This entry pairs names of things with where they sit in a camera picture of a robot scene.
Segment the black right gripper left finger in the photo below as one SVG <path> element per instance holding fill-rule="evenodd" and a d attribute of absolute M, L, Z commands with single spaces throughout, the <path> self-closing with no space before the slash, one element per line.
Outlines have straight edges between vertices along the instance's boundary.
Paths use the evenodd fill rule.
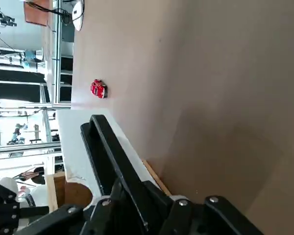
<path fill-rule="evenodd" d="M 125 190 L 116 180 L 109 197 L 95 206 L 82 209 L 76 205 L 61 208 L 30 223 L 24 235 L 142 235 L 144 233 Z"/>

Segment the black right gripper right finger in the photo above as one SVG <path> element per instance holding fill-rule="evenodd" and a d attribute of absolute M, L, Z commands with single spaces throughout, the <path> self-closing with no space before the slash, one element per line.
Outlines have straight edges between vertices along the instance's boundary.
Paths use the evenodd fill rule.
<path fill-rule="evenodd" d="M 262 232 L 230 201 L 211 195 L 202 204 L 173 199 L 144 181 L 162 218 L 160 235 L 261 235 Z"/>

